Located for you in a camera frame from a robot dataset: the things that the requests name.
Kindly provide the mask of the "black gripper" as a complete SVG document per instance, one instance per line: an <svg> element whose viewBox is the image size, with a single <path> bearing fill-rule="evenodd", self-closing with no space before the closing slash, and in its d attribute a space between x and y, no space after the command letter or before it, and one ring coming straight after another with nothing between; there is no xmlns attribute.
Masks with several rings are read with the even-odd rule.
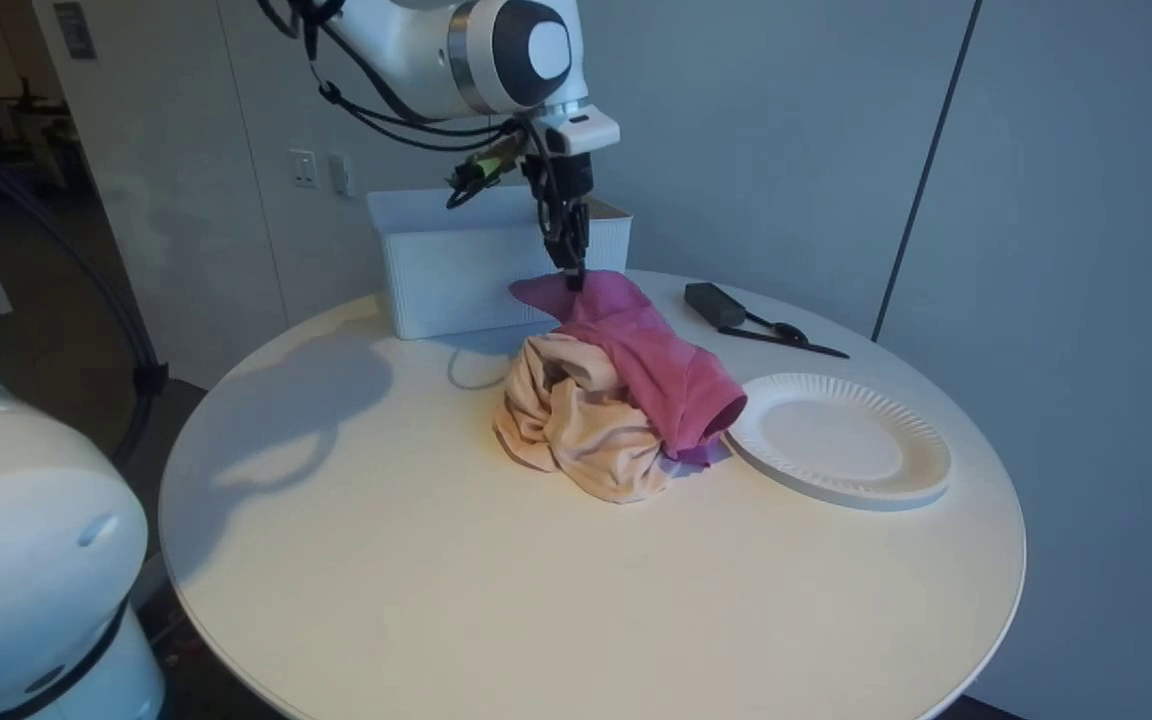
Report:
<svg viewBox="0 0 1152 720"><path fill-rule="evenodd" d="M542 230L547 239L547 260L555 262L555 273L565 277L574 290L585 290L594 161L588 157L528 157L523 174L534 182Z"/></svg>

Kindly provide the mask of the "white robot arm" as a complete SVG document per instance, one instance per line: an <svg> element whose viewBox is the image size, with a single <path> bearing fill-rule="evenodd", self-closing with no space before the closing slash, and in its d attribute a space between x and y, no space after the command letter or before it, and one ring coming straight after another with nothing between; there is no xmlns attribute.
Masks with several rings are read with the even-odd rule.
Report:
<svg viewBox="0 0 1152 720"><path fill-rule="evenodd" d="M519 168L553 262L585 277L588 157L622 131L588 103L577 0L287 0L280 29L353 50L390 119L461 131L457 201ZM158 720L164 681L134 612L143 555L122 466L0 387L0 720Z"/></svg>

